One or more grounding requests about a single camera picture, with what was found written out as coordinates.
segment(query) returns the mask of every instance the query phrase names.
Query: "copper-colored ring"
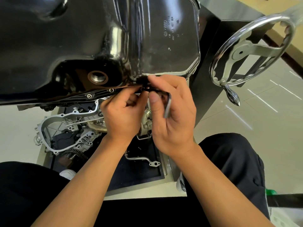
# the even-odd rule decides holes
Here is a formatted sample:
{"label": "copper-colored ring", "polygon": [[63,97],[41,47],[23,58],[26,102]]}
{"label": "copper-colored ring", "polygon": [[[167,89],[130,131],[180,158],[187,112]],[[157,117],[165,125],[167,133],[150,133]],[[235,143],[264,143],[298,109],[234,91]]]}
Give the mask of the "copper-colored ring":
{"label": "copper-colored ring", "polygon": [[[98,81],[93,80],[93,77],[94,77],[93,75],[94,75],[94,73],[101,73],[101,74],[103,74],[103,75],[105,76],[105,80],[102,81],[102,82],[98,82]],[[89,72],[89,74],[87,75],[87,78],[88,78],[89,81],[92,82],[93,84],[98,84],[98,85],[106,84],[106,83],[108,82],[108,76],[107,76],[104,72],[98,71],[98,70]]]}

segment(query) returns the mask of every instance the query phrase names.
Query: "person's left arm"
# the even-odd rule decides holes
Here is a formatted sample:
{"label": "person's left arm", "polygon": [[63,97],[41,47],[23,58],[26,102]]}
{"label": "person's left arm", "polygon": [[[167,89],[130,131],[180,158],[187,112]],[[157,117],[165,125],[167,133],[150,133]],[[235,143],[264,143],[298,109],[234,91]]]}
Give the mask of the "person's left arm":
{"label": "person's left arm", "polygon": [[138,97],[138,89],[125,88],[101,104],[108,134],[32,226],[94,225],[117,164],[140,128],[148,93]]}

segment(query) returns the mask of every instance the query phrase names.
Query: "person's left hand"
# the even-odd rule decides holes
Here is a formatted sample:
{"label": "person's left hand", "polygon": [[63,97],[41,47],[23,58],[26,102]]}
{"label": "person's left hand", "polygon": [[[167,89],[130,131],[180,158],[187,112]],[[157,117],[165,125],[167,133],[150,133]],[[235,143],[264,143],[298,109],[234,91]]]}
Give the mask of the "person's left hand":
{"label": "person's left hand", "polygon": [[139,132],[141,119],[148,99],[148,92],[134,94],[140,86],[127,87],[101,103],[107,128],[107,138],[129,145]]}

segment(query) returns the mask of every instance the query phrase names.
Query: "person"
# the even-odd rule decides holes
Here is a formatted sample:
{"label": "person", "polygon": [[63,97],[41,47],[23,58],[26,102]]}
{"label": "person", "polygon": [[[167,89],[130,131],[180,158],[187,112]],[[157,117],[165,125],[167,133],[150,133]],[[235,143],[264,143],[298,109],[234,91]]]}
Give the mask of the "person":
{"label": "person", "polygon": [[[127,87],[105,100],[101,110],[108,133],[71,181],[35,164],[0,164],[1,226],[77,227],[120,221],[159,225],[165,220],[203,226],[273,226],[263,162],[249,142],[239,134],[225,133],[196,144],[196,108],[186,80],[172,75],[148,79],[171,93],[171,116],[163,117],[157,93],[135,95],[139,87]],[[148,97],[154,143],[182,171],[187,197],[103,201],[120,158],[139,131]]]}

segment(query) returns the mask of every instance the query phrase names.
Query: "handwheel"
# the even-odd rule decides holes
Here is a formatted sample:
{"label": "handwheel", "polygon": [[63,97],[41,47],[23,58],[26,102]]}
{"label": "handwheel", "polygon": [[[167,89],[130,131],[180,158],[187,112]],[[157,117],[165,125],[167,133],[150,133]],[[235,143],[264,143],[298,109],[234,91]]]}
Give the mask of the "handwheel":
{"label": "handwheel", "polygon": [[[301,24],[302,21],[303,21],[303,2],[287,9],[282,13],[261,17],[239,29],[221,46],[221,48],[214,56],[209,68],[209,74],[212,82],[217,86],[223,87],[228,99],[233,104],[240,106],[240,99],[237,93],[230,89],[230,86],[245,83],[246,81],[264,72],[276,60],[278,60],[290,45],[296,31],[296,26]],[[264,46],[260,44],[253,44],[251,41],[246,40],[251,35],[252,30],[259,28],[268,23],[276,24],[278,22],[281,22],[281,25],[286,26],[286,30],[285,30],[286,36],[283,39],[280,47],[271,47],[271,46]],[[215,77],[214,70],[222,55],[231,46],[233,46],[233,49],[229,54],[229,59],[225,63],[225,68],[222,78],[218,80],[218,78]],[[228,81],[233,64],[245,58],[248,55],[258,55],[261,57],[270,57],[270,58],[265,63],[263,63],[259,68],[257,68],[253,73],[248,74],[241,79]]]}

